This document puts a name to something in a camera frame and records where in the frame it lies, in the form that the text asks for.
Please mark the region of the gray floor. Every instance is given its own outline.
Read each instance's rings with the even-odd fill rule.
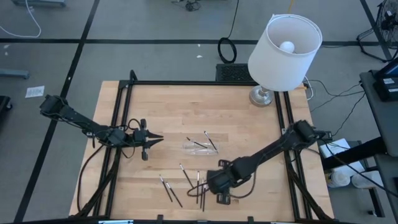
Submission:
[[[272,13],[285,13],[289,0],[241,1],[232,39],[256,40]],[[66,8],[34,6],[42,26],[41,38],[80,38],[93,0],[67,0]],[[169,1],[101,0],[89,39],[219,39],[229,33],[235,0],[203,0],[197,12],[186,12]],[[369,1],[375,14],[376,4]],[[370,28],[359,1],[297,1],[292,13],[319,25],[324,40],[355,40]],[[0,26],[18,34],[34,34],[36,28],[23,7],[0,2]],[[0,31],[0,38],[9,36]],[[376,40],[369,36],[366,40]],[[0,134],[0,223],[12,222],[29,180],[49,120],[39,115],[43,98],[25,99],[27,87],[45,85],[45,94],[59,94],[77,44],[0,45],[0,67],[26,69],[28,80],[0,78],[0,95],[12,97],[14,108],[2,121]],[[253,45],[237,45],[237,63],[246,63]],[[369,51],[382,56],[379,47]],[[216,45],[118,45],[86,44],[67,99],[79,112],[92,117],[103,80],[120,80],[134,69],[141,80],[214,80],[215,66],[222,63]],[[308,71],[309,79],[321,80],[332,93],[359,81],[359,73],[379,69],[381,62],[363,55],[358,47],[322,48]],[[313,82],[314,108],[330,99]],[[338,98],[312,113],[319,129],[336,131],[361,95]],[[337,135],[367,141],[379,135],[368,102],[364,99]],[[75,191],[86,138],[73,127],[57,125],[49,152],[25,221],[66,217]],[[347,187],[330,191],[335,215],[342,221],[394,223],[384,192],[386,218],[366,214],[372,208],[367,191]]]

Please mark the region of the white cable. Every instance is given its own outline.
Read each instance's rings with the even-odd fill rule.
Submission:
[[[14,37],[22,37],[22,38],[38,38],[40,36],[40,34],[42,34],[42,28],[39,26],[39,24],[37,23],[35,17],[32,15],[32,12],[29,9],[29,5],[27,3],[27,0],[25,0],[26,3],[26,9],[27,12],[29,12],[30,16],[32,17],[33,21],[36,23],[37,27],[39,28],[39,34],[37,34],[36,36],[30,36],[30,35],[17,35],[17,34],[13,34],[12,32],[8,32],[6,31],[2,26],[0,26],[0,29],[2,29],[4,32],[6,32],[9,35],[13,35]]]
[[[312,90],[311,83],[310,83],[310,81],[308,80],[307,76],[304,76],[304,78],[306,79],[306,81],[307,81],[307,83],[308,83],[308,86],[310,87],[310,90],[311,90],[311,96],[310,96],[310,98],[307,98],[307,101],[308,101],[308,100],[311,100],[311,99],[313,98],[313,90]]]

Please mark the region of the white lampshade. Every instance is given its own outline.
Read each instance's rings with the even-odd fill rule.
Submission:
[[[294,51],[281,50],[282,43]],[[268,90],[293,90],[303,82],[321,44],[322,33],[309,19],[273,15],[249,58],[250,76]]]

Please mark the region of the wooden table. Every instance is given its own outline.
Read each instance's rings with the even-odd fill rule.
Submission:
[[[117,86],[118,82],[103,82],[93,118],[97,123],[111,123]],[[205,176],[206,170],[219,169],[219,159],[233,160],[239,156],[249,156],[280,137],[275,103],[266,108],[255,107],[249,101],[251,88],[134,85],[128,119],[145,118],[148,129],[163,135],[164,141],[149,150],[148,161],[141,160],[141,148],[136,149],[132,159],[122,157],[111,218],[154,220],[157,215],[163,214],[165,220],[245,221],[248,216],[253,216],[255,221],[293,221],[283,154],[259,166],[254,192],[247,198],[233,199],[229,206],[217,204],[215,195],[208,192],[206,210],[202,212],[196,199],[187,196],[190,185],[180,169],[180,163],[193,183],[196,183],[197,170],[200,170],[201,176]],[[290,92],[290,101],[295,120],[306,119],[311,123],[302,87]],[[220,144],[220,153],[217,156],[192,156],[184,153],[182,144],[186,137],[205,141],[204,130],[214,142]],[[131,148],[125,148],[124,151],[127,155],[132,153]],[[83,161],[93,152],[92,142],[88,140]],[[101,151],[86,167],[82,182],[82,205],[98,186],[103,155],[104,151]],[[303,151],[301,155],[307,188],[326,214],[332,217],[321,160],[310,151]],[[170,183],[183,208],[175,200],[174,203],[169,200],[159,174]],[[243,195],[251,186],[250,180],[231,189],[231,192]],[[304,217],[302,198],[298,189],[297,192],[301,216]],[[107,196],[108,191],[105,190],[100,214],[104,213]],[[75,194],[70,214],[76,212]]]

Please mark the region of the lamp base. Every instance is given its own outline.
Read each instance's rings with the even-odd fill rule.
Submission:
[[[265,107],[272,103],[274,93],[258,85],[250,91],[249,99],[255,106]]]

